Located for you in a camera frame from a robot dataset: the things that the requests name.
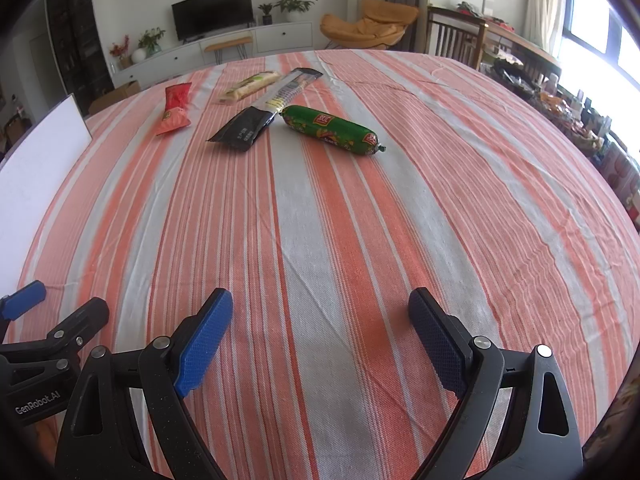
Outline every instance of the white vase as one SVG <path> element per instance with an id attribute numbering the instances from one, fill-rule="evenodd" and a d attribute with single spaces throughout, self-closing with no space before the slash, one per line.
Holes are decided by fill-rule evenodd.
<path id="1" fill-rule="evenodd" d="M 146 59 L 146 48 L 137 48 L 131 54 L 131 61 L 133 63 L 139 63 L 140 61 L 144 61 Z"/>
<path id="2" fill-rule="evenodd" d="M 288 22 L 301 22 L 305 13 L 300 12 L 299 10 L 290 10 L 287 12 L 287 21 Z"/>

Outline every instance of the green plant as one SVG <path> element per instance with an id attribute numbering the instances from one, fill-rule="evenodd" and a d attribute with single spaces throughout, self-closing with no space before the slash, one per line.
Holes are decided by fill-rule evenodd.
<path id="1" fill-rule="evenodd" d="M 278 0 L 275 4 L 280 7 L 280 10 L 291 12 L 292 10 L 299 10 L 300 12 L 307 12 L 313 4 L 318 0 Z"/>
<path id="2" fill-rule="evenodd" d="M 145 30 L 145 33 L 138 40 L 138 47 L 153 48 L 158 44 L 158 40 L 164 36 L 165 32 L 166 30 L 162 30 L 160 27 Z"/>
<path id="3" fill-rule="evenodd" d="M 273 4 L 258 5 L 258 9 L 260 9 L 265 16 L 269 16 L 271 14 L 271 9 L 273 9 Z"/>

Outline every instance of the metal screw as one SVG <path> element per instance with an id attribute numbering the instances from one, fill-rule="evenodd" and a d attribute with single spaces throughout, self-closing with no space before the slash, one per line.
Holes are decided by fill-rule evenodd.
<path id="1" fill-rule="evenodd" d="M 552 351 L 547 345 L 538 345 L 537 350 L 542 357 L 551 357 Z"/>
<path id="2" fill-rule="evenodd" d="M 474 345 L 476 345 L 478 348 L 481 348 L 482 350 L 486 350 L 487 348 L 489 348 L 489 346 L 491 346 L 491 341 L 489 341 L 488 337 L 477 335 L 474 338 Z"/>
<path id="3" fill-rule="evenodd" d="M 163 348 L 167 348 L 170 342 L 171 340 L 167 336 L 161 335 L 160 337 L 156 337 L 154 339 L 154 348 L 162 350 Z"/>
<path id="4" fill-rule="evenodd" d="M 93 357 L 94 359 L 99 359 L 100 357 L 105 355 L 106 352 L 107 349 L 104 346 L 100 345 L 91 350 L 91 357 Z"/>

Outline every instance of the cardboard box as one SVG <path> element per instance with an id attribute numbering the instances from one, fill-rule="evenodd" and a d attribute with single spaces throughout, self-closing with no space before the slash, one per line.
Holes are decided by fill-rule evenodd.
<path id="1" fill-rule="evenodd" d="M 4 136 L 13 146 L 31 128 L 31 121 L 14 115 L 4 127 Z"/>
<path id="2" fill-rule="evenodd" d="M 115 90 L 103 95 L 102 97 L 98 97 L 93 103 L 91 103 L 89 106 L 89 115 L 95 115 L 105 108 L 108 108 L 127 97 L 131 97 L 138 92 L 140 92 L 139 82 L 129 81 L 128 83 L 124 83 L 124 85 L 117 87 Z"/>

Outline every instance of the blue gripper pad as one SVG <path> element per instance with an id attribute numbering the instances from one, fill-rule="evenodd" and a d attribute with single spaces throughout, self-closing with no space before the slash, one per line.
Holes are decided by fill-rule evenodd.
<path id="1" fill-rule="evenodd" d="M 409 319 L 442 387 L 461 399 L 466 392 L 466 377 L 473 359 L 468 340 L 426 288 L 416 288 L 410 294 Z"/>
<path id="2" fill-rule="evenodd" d="M 2 318 L 15 321 L 29 309 L 44 301 L 47 290 L 38 280 L 25 285 L 12 295 L 2 300 Z"/>
<path id="3" fill-rule="evenodd" d="M 182 398 L 200 386 L 232 314 L 231 293 L 224 288 L 217 288 L 198 313 L 185 318 L 176 329 L 174 336 L 179 335 L 172 350 L 177 352 L 174 387 Z"/>

